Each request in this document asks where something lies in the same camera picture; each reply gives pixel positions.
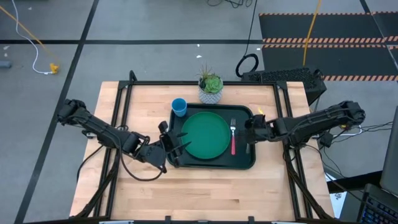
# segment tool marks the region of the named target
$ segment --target green plate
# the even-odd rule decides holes
[[[192,142],[187,151],[199,159],[221,155],[231,140],[231,131],[225,120],[215,113],[201,112],[187,119],[182,126],[182,143]]]

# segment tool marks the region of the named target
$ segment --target red fork handle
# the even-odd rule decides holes
[[[235,135],[232,135],[231,154],[235,155]]]

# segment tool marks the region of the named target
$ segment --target fork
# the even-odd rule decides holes
[[[236,129],[236,120],[235,118],[231,119],[231,131],[232,131],[232,145],[231,145],[231,154],[235,155],[235,129]]]

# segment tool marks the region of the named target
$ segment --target blue cup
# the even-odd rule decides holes
[[[187,113],[187,102],[183,98],[176,98],[172,102],[175,115],[182,117]]]

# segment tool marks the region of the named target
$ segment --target succulent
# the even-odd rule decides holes
[[[219,76],[212,74],[205,79],[205,92],[206,93],[218,93],[223,88],[223,82]]]
[[[223,82],[221,78],[215,73],[210,72],[211,69],[202,67],[201,77],[199,78],[199,87],[205,91],[205,93],[218,93],[223,88]]]

